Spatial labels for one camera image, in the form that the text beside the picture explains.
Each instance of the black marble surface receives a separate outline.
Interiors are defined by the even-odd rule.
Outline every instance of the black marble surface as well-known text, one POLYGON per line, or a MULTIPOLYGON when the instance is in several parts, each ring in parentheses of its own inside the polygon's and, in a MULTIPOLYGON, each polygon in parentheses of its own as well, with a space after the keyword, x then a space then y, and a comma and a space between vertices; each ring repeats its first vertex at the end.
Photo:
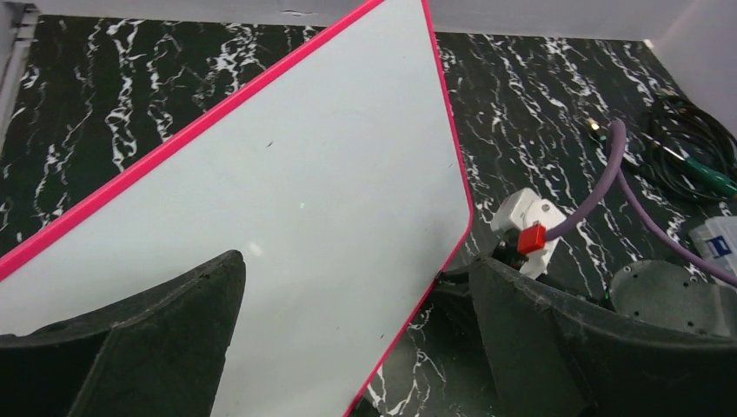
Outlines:
MULTIPOLYGON (((0 156, 0 254, 130 166, 316 29, 43 17, 0 156)), ((452 266, 491 251, 503 198, 532 187, 571 213, 603 169, 583 121, 632 130, 661 88, 678 91, 637 42, 438 34, 476 219, 452 266)), ((676 239, 701 208, 669 202, 629 177, 676 239)), ((728 207, 721 210, 728 212, 728 207)), ((549 273, 583 294, 640 258, 669 256, 625 203, 607 200, 567 235, 549 273)), ((480 351, 442 311, 423 306, 367 392, 384 415, 495 411, 480 351)))

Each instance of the gray metal disc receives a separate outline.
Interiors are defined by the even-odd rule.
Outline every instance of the gray metal disc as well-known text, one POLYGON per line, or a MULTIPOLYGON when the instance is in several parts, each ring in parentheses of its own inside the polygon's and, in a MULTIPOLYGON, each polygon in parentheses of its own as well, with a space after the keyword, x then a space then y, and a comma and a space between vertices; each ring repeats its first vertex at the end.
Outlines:
POLYGON ((737 293, 705 283, 665 261, 637 261, 620 269, 610 297, 620 313, 661 328, 693 334, 737 335, 737 293))

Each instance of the gray wall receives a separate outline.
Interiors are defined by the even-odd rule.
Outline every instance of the gray wall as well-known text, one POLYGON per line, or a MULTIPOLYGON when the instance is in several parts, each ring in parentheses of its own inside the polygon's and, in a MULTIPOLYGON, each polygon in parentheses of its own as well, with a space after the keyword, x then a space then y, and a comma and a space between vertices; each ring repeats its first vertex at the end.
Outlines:
MULTIPOLYGON (((690 0, 430 0, 437 30, 646 39, 690 0)), ((46 14, 326 25, 362 0, 37 0, 46 14)))
POLYGON ((684 92, 737 135, 735 25, 735 0, 694 0, 654 51, 684 92))
POLYGON ((12 29, 12 23, 16 17, 16 7, 7 3, 0 4, 0 80, 5 75, 5 67, 16 38, 16 32, 12 29))

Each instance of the black cable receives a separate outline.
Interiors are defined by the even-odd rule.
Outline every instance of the black cable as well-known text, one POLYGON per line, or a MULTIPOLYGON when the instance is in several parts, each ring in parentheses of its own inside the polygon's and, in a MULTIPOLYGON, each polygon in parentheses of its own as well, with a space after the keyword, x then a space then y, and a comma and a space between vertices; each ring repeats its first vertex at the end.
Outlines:
MULTIPOLYGON (((696 161, 737 180, 737 140, 721 123, 685 97, 660 94, 647 113, 646 132, 662 146, 676 151, 683 149, 696 161)), ((644 166, 625 165, 678 199, 699 204, 732 201, 688 178, 683 165, 661 147, 648 145, 642 158, 644 166)))

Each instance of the white board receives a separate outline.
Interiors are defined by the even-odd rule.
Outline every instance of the white board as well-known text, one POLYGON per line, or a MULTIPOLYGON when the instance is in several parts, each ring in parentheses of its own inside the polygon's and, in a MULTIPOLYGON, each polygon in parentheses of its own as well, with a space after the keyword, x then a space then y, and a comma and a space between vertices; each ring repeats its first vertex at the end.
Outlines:
POLYGON ((0 259, 0 334, 234 248, 212 415, 344 413, 470 225, 426 12, 369 1, 0 259))

